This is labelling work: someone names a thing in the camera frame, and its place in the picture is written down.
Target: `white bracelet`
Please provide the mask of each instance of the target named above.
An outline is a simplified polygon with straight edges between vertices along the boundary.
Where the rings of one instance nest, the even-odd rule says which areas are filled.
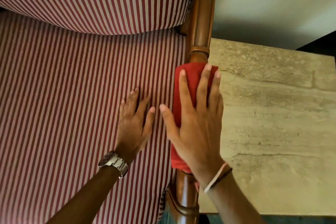
[[[224,162],[224,164],[221,166],[221,168],[219,169],[219,171],[217,172],[217,174],[215,175],[215,177],[211,180],[211,182],[208,184],[208,186],[204,189],[204,193],[207,193],[209,191],[209,189],[211,188],[212,184],[215,183],[215,181],[217,181],[218,177],[221,175],[224,167],[227,165],[227,162]]]

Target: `wooden armrest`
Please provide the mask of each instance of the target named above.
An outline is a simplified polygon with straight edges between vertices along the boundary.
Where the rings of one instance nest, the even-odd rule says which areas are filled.
[[[192,0],[185,22],[177,28],[187,36],[185,63],[206,62],[210,54],[210,40],[215,0]],[[177,224],[197,224],[199,218],[196,179],[192,174],[176,171],[175,183],[166,190],[166,207]]]

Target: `watch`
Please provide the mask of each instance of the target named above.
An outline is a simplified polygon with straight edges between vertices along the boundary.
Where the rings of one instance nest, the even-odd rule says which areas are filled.
[[[104,166],[113,166],[116,169],[119,170],[120,172],[120,177],[124,178],[128,171],[128,165],[127,163],[120,158],[114,151],[110,151],[107,154],[104,155],[104,157],[99,161],[98,163],[99,167],[104,167]]]

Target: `white wall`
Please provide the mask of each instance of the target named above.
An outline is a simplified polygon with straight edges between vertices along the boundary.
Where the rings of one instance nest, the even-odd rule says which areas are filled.
[[[216,0],[212,37],[296,49],[336,30],[336,0]]]

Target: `right hand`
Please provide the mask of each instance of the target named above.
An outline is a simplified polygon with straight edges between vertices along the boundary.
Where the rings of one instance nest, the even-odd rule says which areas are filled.
[[[197,106],[194,108],[186,72],[181,70],[179,75],[181,128],[176,126],[169,108],[160,105],[168,139],[202,187],[208,185],[224,163],[219,153],[223,116],[223,97],[219,92],[221,73],[219,71],[215,73],[207,103],[210,71],[211,65],[205,65],[197,87]]]

